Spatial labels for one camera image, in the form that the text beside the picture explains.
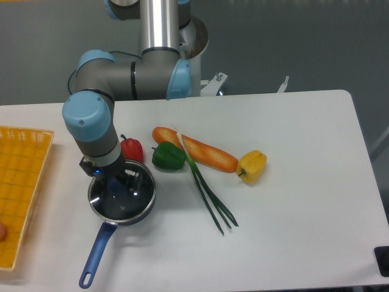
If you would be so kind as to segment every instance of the green bell pepper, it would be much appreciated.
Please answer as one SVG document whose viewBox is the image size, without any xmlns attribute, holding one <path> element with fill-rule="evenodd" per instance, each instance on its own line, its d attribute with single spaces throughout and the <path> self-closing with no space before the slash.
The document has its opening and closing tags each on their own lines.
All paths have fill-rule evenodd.
<svg viewBox="0 0 389 292">
<path fill-rule="evenodd" d="M 152 163 L 160 169 L 179 170 L 184 166 L 186 158 L 185 152 L 179 147 L 163 141 L 154 149 Z"/>
</svg>

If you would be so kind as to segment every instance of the yellow basket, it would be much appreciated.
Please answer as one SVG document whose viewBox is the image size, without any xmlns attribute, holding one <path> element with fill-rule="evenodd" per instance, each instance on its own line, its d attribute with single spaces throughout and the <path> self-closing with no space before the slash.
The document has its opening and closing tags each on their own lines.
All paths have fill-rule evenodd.
<svg viewBox="0 0 389 292">
<path fill-rule="evenodd" d="M 54 132 L 0 126 L 0 270 L 12 271 Z"/>
</svg>

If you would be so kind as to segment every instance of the saucepan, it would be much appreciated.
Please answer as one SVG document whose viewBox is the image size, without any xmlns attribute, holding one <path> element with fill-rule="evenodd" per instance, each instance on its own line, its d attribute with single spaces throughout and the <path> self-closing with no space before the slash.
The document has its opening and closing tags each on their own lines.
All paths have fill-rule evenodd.
<svg viewBox="0 0 389 292">
<path fill-rule="evenodd" d="M 150 213 L 156 199 L 156 182 L 144 164 L 126 160 L 122 178 L 93 178 L 88 198 L 92 210 L 104 223 L 80 277 L 79 285 L 83 289 L 92 285 L 104 249 L 117 226 L 137 223 Z"/>
</svg>

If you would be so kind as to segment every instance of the red bell pepper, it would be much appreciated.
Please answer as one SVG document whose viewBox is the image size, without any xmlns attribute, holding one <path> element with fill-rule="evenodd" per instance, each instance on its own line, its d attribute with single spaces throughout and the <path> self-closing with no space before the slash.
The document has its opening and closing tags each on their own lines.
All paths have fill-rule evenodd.
<svg viewBox="0 0 389 292">
<path fill-rule="evenodd" d="M 120 137 L 124 139 L 120 143 L 124 158 L 143 162 L 142 144 L 138 140 L 131 138 L 127 139 L 123 134 L 121 134 Z"/>
</svg>

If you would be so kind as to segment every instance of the baguette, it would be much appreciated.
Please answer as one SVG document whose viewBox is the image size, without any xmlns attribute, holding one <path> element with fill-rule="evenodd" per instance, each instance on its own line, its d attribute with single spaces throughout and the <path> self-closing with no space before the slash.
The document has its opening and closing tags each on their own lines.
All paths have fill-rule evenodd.
<svg viewBox="0 0 389 292">
<path fill-rule="evenodd" d="M 153 130 L 153 139 L 158 144 L 163 141 L 169 141 L 182 149 L 182 146 L 177 138 L 177 132 L 172 129 L 156 127 Z M 194 161 L 221 172 L 236 172 L 238 160 L 231 154 L 184 135 L 182 135 L 182 140 L 184 141 L 185 147 Z"/>
</svg>

